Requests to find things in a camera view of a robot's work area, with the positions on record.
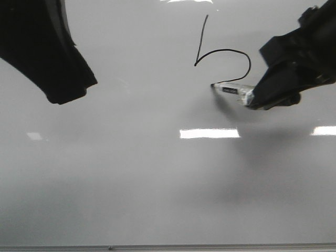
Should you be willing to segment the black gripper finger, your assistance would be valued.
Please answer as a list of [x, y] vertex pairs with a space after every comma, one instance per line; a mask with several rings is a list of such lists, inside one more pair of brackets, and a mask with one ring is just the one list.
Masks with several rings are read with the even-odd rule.
[[73, 42], [69, 33], [68, 21], [66, 20], [65, 2], [54, 1], [55, 19], [54, 29], [60, 47], [60, 71], [59, 89], [85, 91], [97, 84], [97, 80]]
[[87, 90], [59, 89], [55, 14], [54, 1], [1, 1], [1, 58], [32, 81], [50, 103], [65, 104]]

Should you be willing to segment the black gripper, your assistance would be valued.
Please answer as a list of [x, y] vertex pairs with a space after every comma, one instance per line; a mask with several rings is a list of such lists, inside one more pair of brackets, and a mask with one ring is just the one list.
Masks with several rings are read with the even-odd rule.
[[296, 105], [298, 91], [335, 83], [335, 1], [308, 8], [298, 22], [261, 47], [268, 70], [248, 95], [249, 109]]

